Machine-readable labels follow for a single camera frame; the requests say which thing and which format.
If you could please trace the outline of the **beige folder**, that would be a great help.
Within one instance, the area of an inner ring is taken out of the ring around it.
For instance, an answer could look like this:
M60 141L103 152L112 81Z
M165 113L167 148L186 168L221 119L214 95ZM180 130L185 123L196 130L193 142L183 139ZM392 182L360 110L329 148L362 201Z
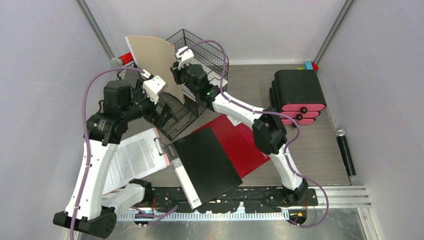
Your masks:
M155 76L160 76L167 84L165 92L184 104L182 87L175 83L170 70L176 61L174 45L159 37L143 35L127 35L125 41L136 65Z

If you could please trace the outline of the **black clip file folder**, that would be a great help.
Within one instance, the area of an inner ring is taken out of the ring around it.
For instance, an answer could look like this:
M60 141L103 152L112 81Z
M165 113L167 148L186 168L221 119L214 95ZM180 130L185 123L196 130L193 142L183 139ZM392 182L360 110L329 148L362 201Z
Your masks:
M164 147L192 210L243 181L210 127Z

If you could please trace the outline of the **black pink drawer cabinet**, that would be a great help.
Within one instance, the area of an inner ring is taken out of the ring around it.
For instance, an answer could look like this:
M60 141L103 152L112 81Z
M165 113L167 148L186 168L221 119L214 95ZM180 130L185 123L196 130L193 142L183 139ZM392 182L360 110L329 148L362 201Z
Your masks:
M270 105L299 125L313 124L327 106L314 70L278 70L268 93Z

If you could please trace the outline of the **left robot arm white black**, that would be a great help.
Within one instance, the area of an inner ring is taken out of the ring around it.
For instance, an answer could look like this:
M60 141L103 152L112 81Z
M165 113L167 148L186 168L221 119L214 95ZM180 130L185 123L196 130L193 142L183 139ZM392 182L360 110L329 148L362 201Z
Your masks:
M133 88L126 80L112 80L103 89L100 111L85 119L84 152L72 197L53 224L69 232L108 238L117 219L136 204L153 202L144 177L170 165L156 128L128 139L129 122L151 119L167 84L160 77Z

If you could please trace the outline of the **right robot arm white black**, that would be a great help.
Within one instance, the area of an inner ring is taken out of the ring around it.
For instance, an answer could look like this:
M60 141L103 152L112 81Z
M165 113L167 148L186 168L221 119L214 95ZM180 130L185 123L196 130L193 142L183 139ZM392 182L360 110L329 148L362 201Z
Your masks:
M275 165L288 203L299 205L305 199L309 184L294 163L288 149L287 130L273 107L255 107L230 96L210 83L208 74L200 64L180 66L176 61L170 71L176 84L186 86L203 107L249 127L256 148L268 155Z

